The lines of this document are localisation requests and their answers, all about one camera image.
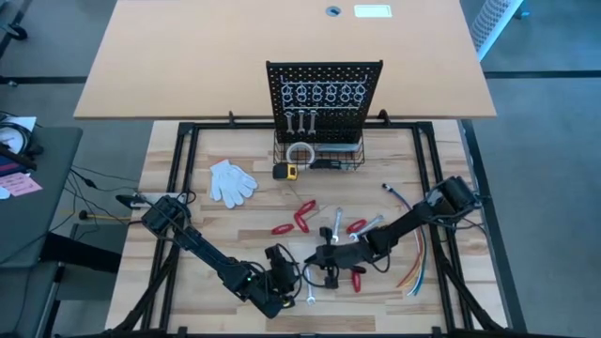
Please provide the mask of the black chair caster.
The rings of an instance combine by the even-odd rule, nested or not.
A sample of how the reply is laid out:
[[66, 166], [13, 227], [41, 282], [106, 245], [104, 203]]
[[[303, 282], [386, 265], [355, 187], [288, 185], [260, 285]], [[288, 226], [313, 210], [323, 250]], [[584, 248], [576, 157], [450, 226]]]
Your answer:
[[0, 29], [4, 30], [6, 34], [16, 40], [28, 39], [27, 31], [19, 26], [17, 23], [3, 23], [0, 24]]

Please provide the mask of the yellow black tape measure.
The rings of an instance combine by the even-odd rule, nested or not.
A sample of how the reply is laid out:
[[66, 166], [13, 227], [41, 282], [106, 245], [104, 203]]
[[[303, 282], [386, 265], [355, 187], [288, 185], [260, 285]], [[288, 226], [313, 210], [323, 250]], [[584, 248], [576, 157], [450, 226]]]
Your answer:
[[298, 179], [298, 166], [287, 162], [280, 162], [272, 167], [272, 178], [276, 180], [291, 180]]

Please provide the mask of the white desk label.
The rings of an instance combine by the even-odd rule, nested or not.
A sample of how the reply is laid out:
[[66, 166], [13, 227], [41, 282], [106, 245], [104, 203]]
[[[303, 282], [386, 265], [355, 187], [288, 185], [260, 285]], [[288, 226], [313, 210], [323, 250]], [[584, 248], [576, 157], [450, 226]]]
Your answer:
[[355, 5], [354, 14], [358, 18], [391, 18], [393, 16], [390, 5]]

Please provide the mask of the black perforated pegboard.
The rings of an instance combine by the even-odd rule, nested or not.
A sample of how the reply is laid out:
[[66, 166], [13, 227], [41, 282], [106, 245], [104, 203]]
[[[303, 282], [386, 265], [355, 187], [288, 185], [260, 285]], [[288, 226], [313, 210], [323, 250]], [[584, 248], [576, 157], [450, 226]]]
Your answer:
[[[378, 61], [362, 62], [271, 62], [266, 63], [268, 86], [270, 91], [271, 110], [277, 106], [284, 105], [280, 95], [280, 77], [284, 76], [292, 81], [362, 81], [367, 77], [367, 96], [360, 105], [360, 111], [344, 110], [322, 110], [317, 111], [316, 134], [318, 132], [335, 133], [361, 131], [369, 113], [370, 106], [375, 95], [378, 80], [384, 63]], [[347, 106], [340, 103], [336, 105], [294, 103], [293, 105], [316, 105], [316, 106]], [[275, 130], [285, 131], [286, 111], [272, 111]], [[298, 111], [290, 111], [294, 114], [292, 123], [294, 134], [298, 134], [299, 115]], [[304, 128], [308, 134], [310, 129], [310, 111], [305, 111]]]

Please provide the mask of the white perforated panel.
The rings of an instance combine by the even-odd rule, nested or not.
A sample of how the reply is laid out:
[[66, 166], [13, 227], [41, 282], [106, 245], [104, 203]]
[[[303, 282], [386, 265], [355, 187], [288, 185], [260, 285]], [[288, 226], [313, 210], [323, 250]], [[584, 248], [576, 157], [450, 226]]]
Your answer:
[[524, 0], [485, 0], [470, 24], [470, 37], [479, 61], [485, 58], [523, 2]]

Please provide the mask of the silver multi hook rack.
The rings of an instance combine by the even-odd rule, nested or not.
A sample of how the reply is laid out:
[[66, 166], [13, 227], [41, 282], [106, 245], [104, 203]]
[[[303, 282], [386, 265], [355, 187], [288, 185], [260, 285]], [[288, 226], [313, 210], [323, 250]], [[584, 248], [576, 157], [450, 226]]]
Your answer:
[[361, 106], [316, 106], [316, 105], [280, 105], [276, 108], [272, 108], [272, 111], [275, 110], [281, 111], [322, 111], [322, 110], [344, 110], [344, 111], [360, 111], [362, 109]]

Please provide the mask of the white knit work glove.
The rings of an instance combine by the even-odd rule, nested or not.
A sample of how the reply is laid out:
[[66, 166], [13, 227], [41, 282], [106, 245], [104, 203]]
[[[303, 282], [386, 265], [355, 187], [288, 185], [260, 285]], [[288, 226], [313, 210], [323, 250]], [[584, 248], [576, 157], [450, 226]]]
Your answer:
[[229, 160], [219, 161], [209, 168], [211, 184], [209, 197], [224, 202], [228, 209], [242, 206], [258, 188], [257, 181]]

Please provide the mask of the black metal table frame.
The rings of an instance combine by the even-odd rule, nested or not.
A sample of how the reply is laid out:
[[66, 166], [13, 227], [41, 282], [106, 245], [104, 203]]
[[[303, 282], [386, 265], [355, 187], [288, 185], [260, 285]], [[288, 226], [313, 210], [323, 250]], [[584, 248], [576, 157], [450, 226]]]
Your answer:
[[[139, 195], [176, 197], [190, 210], [191, 225], [227, 256], [268, 268], [265, 250], [284, 245], [298, 261], [326, 242], [319, 228], [333, 228], [336, 209], [343, 210], [339, 241], [352, 241], [347, 227], [378, 215], [387, 225], [406, 214], [425, 194], [448, 177], [474, 182], [456, 125], [442, 142], [429, 122], [375, 120], [362, 128], [365, 162], [357, 170], [301, 170], [295, 181], [272, 178], [271, 122], [154, 125]], [[253, 177], [258, 188], [242, 206], [228, 209], [209, 197], [209, 168], [229, 160]], [[475, 211], [452, 228], [423, 225], [399, 239], [390, 256], [375, 264], [342, 269], [336, 289], [322, 288], [326, 270], [309, 267], [316, 304], [296, 297], [296, 305], [272, 319], [251, 302], [224, 288], [216, 272], [199, 258], [156, 238], [140, 223], [146, 208], [131, 215], [118, 268], [116, 291], [103, 338], [529, 338], [509, 321], [498, 322], [487, 306], [499, 302], [492, 268], [457, 247], [462, 238], [481, 233]], [[316, 207], [302, 218], [294, 214], [306, 202]], [[292, 223], [274, 236], [270, 230]], [[351, 274], [359, 272], [362, 290], [355, 293]]]

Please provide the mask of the pink paper note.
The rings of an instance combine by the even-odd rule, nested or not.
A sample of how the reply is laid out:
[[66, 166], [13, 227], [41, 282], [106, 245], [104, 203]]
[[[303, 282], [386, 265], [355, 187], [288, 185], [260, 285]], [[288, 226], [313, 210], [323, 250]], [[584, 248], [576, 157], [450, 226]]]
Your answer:
[[0, 200], [41, 190], [42, 187], [28, 174], [15, 173], [0, 177]]

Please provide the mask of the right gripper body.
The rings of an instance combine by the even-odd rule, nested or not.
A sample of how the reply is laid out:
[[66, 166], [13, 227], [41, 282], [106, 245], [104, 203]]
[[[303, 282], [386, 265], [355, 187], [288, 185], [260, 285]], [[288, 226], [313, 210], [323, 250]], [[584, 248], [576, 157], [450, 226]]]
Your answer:
[[355, 242], [336, 245], [332, 243], [332, 230], [329, 227], [320, 227], [319, 235], [326, 240], [325, 244], [317, 248], [327, 250], [327, 259], [323, 261], [325, 265], [318, 266], [326, 270], [324, 287], [327, 289], [338, 287], [338, 275], [341, 269], [355, 269], [361, 262], [374, 263], [380, 257], [380, 248], [369, 241], [367, 236], [361, 236]]

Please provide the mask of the grey side table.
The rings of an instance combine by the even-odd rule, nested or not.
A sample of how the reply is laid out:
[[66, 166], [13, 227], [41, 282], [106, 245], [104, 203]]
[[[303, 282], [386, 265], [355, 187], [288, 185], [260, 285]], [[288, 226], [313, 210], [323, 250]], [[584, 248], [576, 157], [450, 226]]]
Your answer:
[[43, 152], [31, 177], [41, 189], [0, 201], [0, 269], [38, 263], [82, 136], [75, 127], [34, 131]]

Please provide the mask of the white paper sheet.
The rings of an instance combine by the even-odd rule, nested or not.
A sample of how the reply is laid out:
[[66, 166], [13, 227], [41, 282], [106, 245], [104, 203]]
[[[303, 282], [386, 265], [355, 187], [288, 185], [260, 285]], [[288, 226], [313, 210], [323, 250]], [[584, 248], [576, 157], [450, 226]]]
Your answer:
[[34, 150], [36, 119], [0, 113], [0, 146], [17, 155], [30, 155]]

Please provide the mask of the silver tool with black handle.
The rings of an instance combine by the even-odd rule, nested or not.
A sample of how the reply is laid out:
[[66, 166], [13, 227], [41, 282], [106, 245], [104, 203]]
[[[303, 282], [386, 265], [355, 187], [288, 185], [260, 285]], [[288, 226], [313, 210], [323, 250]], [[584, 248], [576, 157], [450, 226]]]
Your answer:
[[360, 144], [317, 144], [316, 160], [310, 169], [356, 170], [364, 164], [364, 151]]

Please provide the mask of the tan wooden desk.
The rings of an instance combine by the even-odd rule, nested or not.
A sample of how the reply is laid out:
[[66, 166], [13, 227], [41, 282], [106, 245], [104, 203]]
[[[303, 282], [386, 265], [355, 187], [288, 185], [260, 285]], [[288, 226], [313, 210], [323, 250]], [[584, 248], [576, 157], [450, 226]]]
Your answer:
[[268, 116], [268, 61], [378, 60], [372, 115], [496, 113], [459, 0], [118, 0], [75, 116]]

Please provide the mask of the white tape roll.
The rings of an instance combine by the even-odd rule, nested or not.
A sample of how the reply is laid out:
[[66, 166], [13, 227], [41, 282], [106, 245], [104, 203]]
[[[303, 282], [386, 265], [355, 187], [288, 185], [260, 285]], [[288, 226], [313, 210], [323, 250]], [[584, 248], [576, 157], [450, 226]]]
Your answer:
[[305, 142], [297, 142], [297, 143], [290, 145], [286, 150], [285, 158], [288, 163], [293, 162], [292, 152], [295, 150], [307, 150], [308, 151], [309, 159], [305, 161], [305, 164], [310, 165], [316, 160], [316, 152], [311, 145], [309, 145]]

